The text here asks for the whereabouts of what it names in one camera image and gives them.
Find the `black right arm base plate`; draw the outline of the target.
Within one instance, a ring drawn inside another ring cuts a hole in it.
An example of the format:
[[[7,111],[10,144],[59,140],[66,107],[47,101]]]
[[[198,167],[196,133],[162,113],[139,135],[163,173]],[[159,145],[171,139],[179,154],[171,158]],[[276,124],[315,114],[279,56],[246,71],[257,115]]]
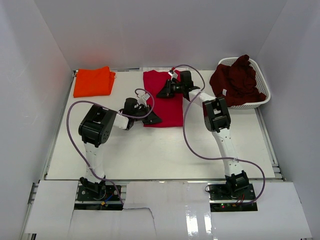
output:
[[[253,184],[247,188],[231,193],[226,184],[208,184],[204,188],[209,194],[210,211],[212,213],[257,212]]]

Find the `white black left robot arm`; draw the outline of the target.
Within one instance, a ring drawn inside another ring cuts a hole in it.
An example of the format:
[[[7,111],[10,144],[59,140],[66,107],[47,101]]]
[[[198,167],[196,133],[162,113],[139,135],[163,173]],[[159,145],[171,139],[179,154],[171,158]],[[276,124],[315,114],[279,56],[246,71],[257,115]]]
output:
[[[144,125],[154,125],[161,123],[162,119],[154,113],[150,105],[129,97],[120,112],[97,104],[92,105],[80,123],[78,133],[84,143],[85,158],[89,164],[85,177],[80,178],[80,183],[92,198],[102,200],[106,195],[106,182],[102,180],[106,175],[100,145],[107,142],[113,128],[128,131],[138,121]]]

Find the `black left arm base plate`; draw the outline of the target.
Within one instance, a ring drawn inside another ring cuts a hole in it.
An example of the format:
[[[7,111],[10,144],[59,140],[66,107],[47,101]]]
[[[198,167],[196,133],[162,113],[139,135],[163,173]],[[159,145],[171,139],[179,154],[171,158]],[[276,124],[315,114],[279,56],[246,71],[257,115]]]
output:
[[[105,185],[95,193],[79,185],[76,193],[75,210],[122,211],[120,195],[113,185]]]

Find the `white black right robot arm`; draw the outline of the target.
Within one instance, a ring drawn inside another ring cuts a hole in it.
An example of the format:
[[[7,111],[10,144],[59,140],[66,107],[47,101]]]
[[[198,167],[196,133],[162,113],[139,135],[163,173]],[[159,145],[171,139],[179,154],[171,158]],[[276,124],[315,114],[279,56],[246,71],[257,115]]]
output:
[[[203,92],[203,88],[195,86],[189,70],[177,73],[171,69],[168,74],[170,79],[166,80],[156,97],[170,99],[176,94],[181,94],[188,101],[183,114],[184,125],[192,104],[202,109],[204,125],[214,137],[221,155],[220,158],[216,157],[212,160],[223,161],[226,195],[233,200],[243,197],[250,183],[231,138],[231,116],[226,100],[223,97],[208,95]]]

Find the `bright red t shirt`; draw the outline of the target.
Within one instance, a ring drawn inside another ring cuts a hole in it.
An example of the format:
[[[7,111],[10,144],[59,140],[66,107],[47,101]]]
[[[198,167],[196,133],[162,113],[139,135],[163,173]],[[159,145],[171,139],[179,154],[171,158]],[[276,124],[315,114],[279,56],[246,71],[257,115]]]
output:
[[[160,123],[145,124],[149,128],[170,128],[183,126],[183,96],[176,94],[173,98],[158,98],[156,95],[165,86],[171,76],[168,72],[155,70],[143,72],[144,89],[154,97],[153,112],[162,120]]]

